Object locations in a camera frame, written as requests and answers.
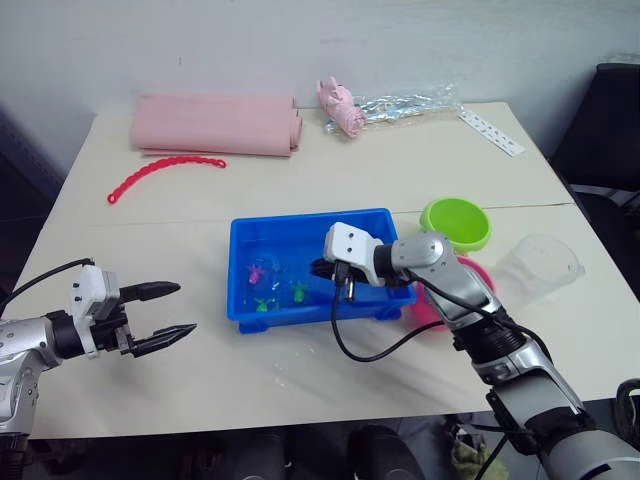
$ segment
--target folded pink cloth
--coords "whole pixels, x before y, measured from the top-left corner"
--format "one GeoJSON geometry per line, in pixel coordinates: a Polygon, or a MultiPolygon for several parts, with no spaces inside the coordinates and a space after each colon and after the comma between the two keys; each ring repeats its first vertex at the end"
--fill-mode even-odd
{"type": "Polygon", "coordinates": [[[138,99],[131,144],[162,155],[290,156],[301,129],[302,118],[288,96],[145,94],[138,99]]]}

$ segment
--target floor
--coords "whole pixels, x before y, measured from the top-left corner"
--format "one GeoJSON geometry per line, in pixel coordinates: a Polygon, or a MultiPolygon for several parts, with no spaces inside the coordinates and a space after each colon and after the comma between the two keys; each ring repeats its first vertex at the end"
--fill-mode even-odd
{"type": "MultiPolygon", "coordinates": [[[[586,407],[601,428],[614,432],[609,400],[587,402],[586,407]]],[[[469,414],[465,420],[487,425],[495,424],[490,412],[469,414]]],[[[413,452],[427,479],[454,480],[457,478],[443,446],[444,435],[441,427],[444,418],[440,416],[286,427],[289,451],[292,452],[292,461],[295,463],[295,469],[290,470],[293,473],[289,477],[292,480],[345,478],[344,461],[348,435],[351,431],[372,423],[388,426],[399,433],[413,452]]],[[[72,459],[70,464],[78,466],[72,473],[50,475],[43,464],[38,463],[26,468],[24,479],[204,480],[215,478],[207,475],[206,469],[194,472],[190,467],[194,464],[194,459],[199,459],[195,463],[208,464],[211,452],[220,452],[229,445],[237,444],[251,433],[251,430],[237,430],[81,441],[78,445],[80,449],[85,449],[86,453],[72,459]]],[[[487,444],[491,448],[495,446],[500,436],[500,434],[485,432],[487,444]]],[[[547,478],[537,458],[523,457],[508,444],[499,458],[507,466],[512,479],[545,480],[547,478]]]]}

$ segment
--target white label strip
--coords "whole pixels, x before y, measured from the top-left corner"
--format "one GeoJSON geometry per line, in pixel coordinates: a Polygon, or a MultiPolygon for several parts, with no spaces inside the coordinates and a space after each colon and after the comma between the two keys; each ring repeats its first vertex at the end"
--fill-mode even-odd
{"type": "Polygon", "coordinates": [[[491,125],[477,113],[466,109],[462,111],[460,118],[471,128],[480,132],[484,138],[500,147],[510,156],[515,157],[516,155],[524,152],[525,149],[522,145],[514,142],[511,138],[507,137],[502,131],[491,125]]]}

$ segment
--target black chair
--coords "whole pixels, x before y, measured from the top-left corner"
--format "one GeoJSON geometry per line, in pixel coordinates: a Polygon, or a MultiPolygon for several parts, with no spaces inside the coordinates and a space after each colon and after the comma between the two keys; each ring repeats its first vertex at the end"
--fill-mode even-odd
{"type": "Polygon", "coordinates": [[[610,198],[568,186],[640,190],[640,65],[598,65],[551,165],[640,300],[640,239],[629,218],[610,198]]]}

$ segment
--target transparent plastic container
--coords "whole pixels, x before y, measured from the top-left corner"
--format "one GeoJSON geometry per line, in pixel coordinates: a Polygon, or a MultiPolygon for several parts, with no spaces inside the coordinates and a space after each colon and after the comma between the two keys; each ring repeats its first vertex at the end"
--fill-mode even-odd
{"type": "Polygon", "coordinates": [[[560,240],[534,234],[520,240],[490,273],[500,301],[517,308],[573,283],[585,270],[560,240]]]}

